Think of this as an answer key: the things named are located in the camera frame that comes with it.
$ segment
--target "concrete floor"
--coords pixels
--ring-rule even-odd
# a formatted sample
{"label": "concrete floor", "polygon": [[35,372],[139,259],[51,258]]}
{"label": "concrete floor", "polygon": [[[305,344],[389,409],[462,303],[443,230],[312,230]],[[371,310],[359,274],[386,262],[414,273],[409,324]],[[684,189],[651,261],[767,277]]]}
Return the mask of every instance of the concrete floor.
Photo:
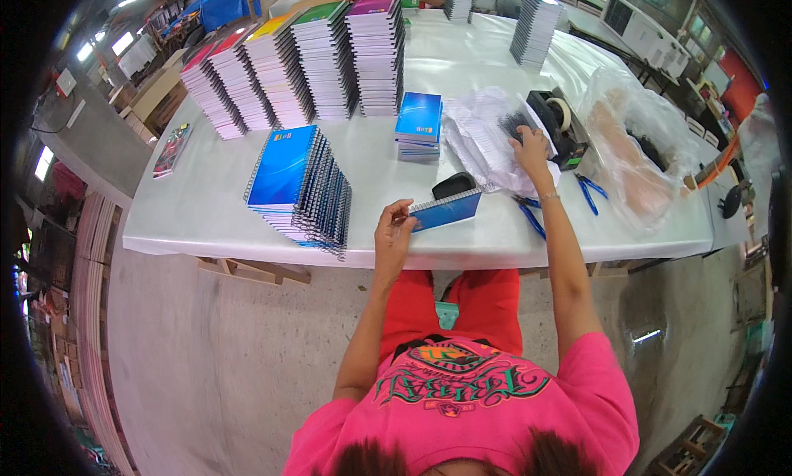
{"label": "concrete floor", "polygon": [[[371,271],[311,268],[310,287],[273,287],[199,271],[194,257],[124,250],[120,240],[109,289],[110,369],[141,474],[278,474],[292,433],[330,400]],[[629,474],[725,398],[741,361],[739,334],[729,334],[738,254],[592,280],[638,411],[641,449]],[[454,275],[436,274],[437,294]],[[557,372],[549,280],[522,277],[520,324],[524,355]],[[657,329],[664,332],[633,346]]]}

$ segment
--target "plastic bag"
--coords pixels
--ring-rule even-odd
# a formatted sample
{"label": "plastic bag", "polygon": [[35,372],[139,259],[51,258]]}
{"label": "plastic bag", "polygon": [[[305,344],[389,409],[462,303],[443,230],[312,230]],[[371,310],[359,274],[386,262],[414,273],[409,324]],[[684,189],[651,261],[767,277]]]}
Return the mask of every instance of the plastic bag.
{"label": "plastic bag", "polygon": [[[592,74],[580,103],[583,124],[594,150],[581,162],[581,174],[610,195],[619,217],[642,233],[664,223],[683,179],[698,168],[698,144],[679,111],[628,71],[600,67]],[[641,150],[635,137],[646,136],[667,165],[663,172]]]}
{"label": "plastic bag", "polygon": [[762,93],[757,96],[753,110],[738,128],[745,169],[756,193],[753,199],[753,232],[757,238],[767,234],[771,175],[781,166],[781,151],[778,149],[778,135],[775,129],[776,122],[771,114],[770,98]]}
{"label": "plastic bag", "polygon": [[[462,165],[478,184],[493,183],[520,196],[536,197],[536,188],[528,174],[514,159],[507,135],[498,121],[520,111],[533,113],[533,120],[544,130],[538,116],[519,94],[509,99],[500,87],[490,86],[471,91],[443,103],[443,141],[460,158]],[[561,177],[559,166],[547,162],[556,184]]]}

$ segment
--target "red notebook cover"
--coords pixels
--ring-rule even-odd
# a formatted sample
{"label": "red notebook cover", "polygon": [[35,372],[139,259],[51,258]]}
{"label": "red notebook cover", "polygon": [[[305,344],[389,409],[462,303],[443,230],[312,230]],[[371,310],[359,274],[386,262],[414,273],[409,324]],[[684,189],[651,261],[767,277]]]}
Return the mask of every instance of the red notebook cover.
{"label": "red notebook cover", "polygon": [[195,56],[187,63],[187,65],[185,65],[184,68],[181,69],[182,72],[180,72],[179,74],[183,74],[189,71],[194,66],[199,65],[201,62],[203,62],[203,60],[207,57],[207,55],[209,55],[209,52],[212,51],[215,45],[206,45],[205,47],[201,48],[198,51],[198,53],[196,53]]}

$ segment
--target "white paper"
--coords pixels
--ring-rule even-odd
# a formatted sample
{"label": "white paper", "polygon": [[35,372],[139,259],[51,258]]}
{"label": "white paper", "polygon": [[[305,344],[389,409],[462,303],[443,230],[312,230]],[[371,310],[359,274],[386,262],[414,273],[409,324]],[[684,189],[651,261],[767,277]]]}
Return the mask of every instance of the white paper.
{"label": "white paper", "polygon": [[[523,97],[517,94],[509,98],[497,86],[474,90],[445,101],[441,135],[443,142],[450,146],[478,184],[491,182],[520,196],[537,197],[533,182],[514,159],[508,136],[497,125],[498,119],[517,110],[532,115],[548,138],[553,152],[556,152],[547,130]],[[554,184],[558,184],[561,178],[559,166],[548,161],[547,167]]]}

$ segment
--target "wire cutter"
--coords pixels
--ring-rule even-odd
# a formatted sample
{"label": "wire cutter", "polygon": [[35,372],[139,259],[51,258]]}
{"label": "wire cutter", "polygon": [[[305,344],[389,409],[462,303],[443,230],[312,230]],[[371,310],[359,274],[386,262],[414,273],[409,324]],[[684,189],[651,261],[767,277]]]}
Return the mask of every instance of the wire cutter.
{"label": "wire cutter", "polygon": [[580,185],[580,190],[583,191],[583,196],[585,196],[586,202],[589,203],[589,208],[592,209],[592,212],[594,212],[595,216],[599,216],[599,211],[596,209],[592,195],[589,193],[589,187],[597,191],[599,194],[602,194],[606,200],[608,199],[608,193],[605,192],[605,189],[602,189],[599,187],[599,185],[595,184],[587,177],[583,177],[580,174],[575,174],[575,177],[577,177],[577,183]]}
{"label": "wire cutter", "polygon": [[545,234],[544,227],[542,227],[540,221],[529,209],[530,207],[537,207],[541,210],[542,204],[538,200],[532,200],[531,198],[527,197],[512,196],[512,199],[517,202],[517,206],[520,207],[520,211],[525,214],[525,218],[528,219],[530,225],[536,229],[536,233],[538,233],[542,239],[547,241],[547,235]]}

